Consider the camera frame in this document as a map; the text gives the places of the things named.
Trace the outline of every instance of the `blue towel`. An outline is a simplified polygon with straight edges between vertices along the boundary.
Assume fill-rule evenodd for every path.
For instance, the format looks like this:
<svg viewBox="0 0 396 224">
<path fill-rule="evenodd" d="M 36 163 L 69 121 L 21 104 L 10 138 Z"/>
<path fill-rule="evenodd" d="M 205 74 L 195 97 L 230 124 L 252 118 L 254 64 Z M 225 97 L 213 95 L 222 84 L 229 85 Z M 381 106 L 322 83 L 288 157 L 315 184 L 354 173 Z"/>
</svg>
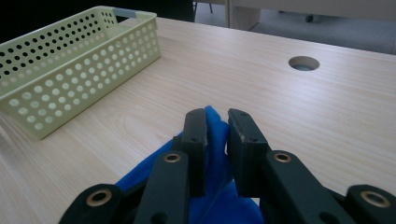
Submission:
<svg viewBox="0 0 396 224">
<path fill-rule="evenodd" d="M 208 144 L 206 147 L 206 196 L 190 199 L 189 223 L 263 223 L 260 208 L 249 198 L 236 194 L 231 164 L 224 153 L 229 126 L 212 106 L 205 107 Z M 127 190 L 149 177 L 157 155 L 170 150 L 172 140 L 141 161 L 116 185 Z"/>
</svg>

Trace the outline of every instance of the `light green basket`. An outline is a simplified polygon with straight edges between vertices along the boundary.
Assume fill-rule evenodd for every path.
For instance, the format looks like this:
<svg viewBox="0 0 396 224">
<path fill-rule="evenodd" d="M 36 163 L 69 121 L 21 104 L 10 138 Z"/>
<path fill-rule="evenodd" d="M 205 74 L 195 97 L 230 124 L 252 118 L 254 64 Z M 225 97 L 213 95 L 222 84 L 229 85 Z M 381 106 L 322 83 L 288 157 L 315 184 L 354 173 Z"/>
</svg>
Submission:
<svg viewBox="0 0 396 224">
<path fill-rule="evenodd" d="M 118 24 L 118 16 L 136 26 Z M 1 44 L 1 110 L 46 137 L 160 58 L 156 17 L 93 7 Z"/>
</svg>

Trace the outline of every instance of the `metal ring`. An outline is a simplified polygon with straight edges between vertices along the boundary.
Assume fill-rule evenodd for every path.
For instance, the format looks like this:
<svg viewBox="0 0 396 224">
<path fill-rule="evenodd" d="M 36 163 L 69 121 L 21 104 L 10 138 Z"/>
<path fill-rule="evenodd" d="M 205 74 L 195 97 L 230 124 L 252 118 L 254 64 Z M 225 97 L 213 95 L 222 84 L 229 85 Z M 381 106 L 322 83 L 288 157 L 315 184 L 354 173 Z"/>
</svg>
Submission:
<svg viewBox="0 0 396 224">
<path fill-rule="evenodd" d="M 112 193 L 110 189 L 99 189 L 87 198 L 87 205 L 97 207 L 110 201 Z"/>
<path fill-rule="evenodd" d="M 181 157 L 176 153 L 171 153 L 163 157 L 163 160 L 167 162 L 177 162 L 181 160 Z"/>
<path fill-rule="evenodd" d="M 364 190 L 361 192 L 361 197 L 367 203 L 377 207 L 386 208 L 390 206 L 390 201 L 386 197 L 374 191 Z"/>
<path fill-rule="evenodd" d="M 280 162 L 290 162 L 290 161 L 291 161 L 291 156 L 290 156 L 290 155 L 288 155 L 288 154 L 286 154 L 286 153 L 281 153 L 281 152 L 276 153 L 276 154 L 274 155 L 274 158 L 275 158 L 277 161 L 280 161 Z"/>
</svg>

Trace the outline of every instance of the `background desk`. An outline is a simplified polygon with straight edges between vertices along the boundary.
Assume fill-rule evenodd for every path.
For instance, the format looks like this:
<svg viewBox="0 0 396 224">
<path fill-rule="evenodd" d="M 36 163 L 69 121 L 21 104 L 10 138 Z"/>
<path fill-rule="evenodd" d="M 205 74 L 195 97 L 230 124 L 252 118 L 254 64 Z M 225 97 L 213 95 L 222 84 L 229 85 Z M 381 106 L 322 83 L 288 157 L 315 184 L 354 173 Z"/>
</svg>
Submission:
<svg viewBox="0 0 396 224">
<path fill-rule="evenodd" d="M 248 30 L 257 22 L 261 8 L 315 15 L 396 21 L 393 0 L 229 0 L 231 28 Z"/>
<path fill-rule="evenodd" d="M 0 114 L 2 223 L 56 223 L 178 134 L 185 114 L 247 111 L 327 188 L 396 194 L 396 56 L 158 19 L 163 56 L 44 140 Z M 290 58 L 320 62 L 294 70 Z"/>
</svg>

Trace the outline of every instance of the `blue cloth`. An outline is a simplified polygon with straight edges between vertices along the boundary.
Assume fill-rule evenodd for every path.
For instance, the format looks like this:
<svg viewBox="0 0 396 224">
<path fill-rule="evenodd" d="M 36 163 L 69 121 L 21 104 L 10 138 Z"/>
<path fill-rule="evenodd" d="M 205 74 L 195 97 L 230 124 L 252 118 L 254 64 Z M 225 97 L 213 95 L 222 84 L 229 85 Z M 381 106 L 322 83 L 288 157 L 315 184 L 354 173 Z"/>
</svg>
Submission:
<svg viewBox="0 0 396 224">
<path fill-rule="evenodd" d="M 206 147 L 206 196 L 190 199 L 189 223 L 263 223 L 260 208 L 251 199 L 236 194 L 231 164 L 224 153 L 229 126 L 212 106 L 205 107 L 208 129 Z M 172 140 L 141 161 L 116 183 L 127 190 L 149 177 L 157 155 L 170 150 Z"/>
</svg>

